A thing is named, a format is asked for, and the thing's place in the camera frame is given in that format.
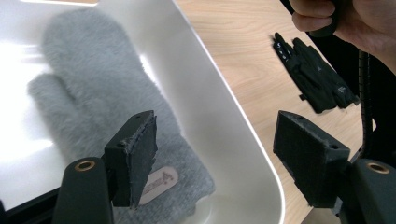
logo on label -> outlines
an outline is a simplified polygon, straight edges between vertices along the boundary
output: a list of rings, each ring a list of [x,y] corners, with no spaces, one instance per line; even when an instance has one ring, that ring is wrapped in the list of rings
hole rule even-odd
[[[139,204],[149,203],[168,189],[172,188],[178,181],[175,168],[165,166],[148,176],[148,182],[143,189]]]

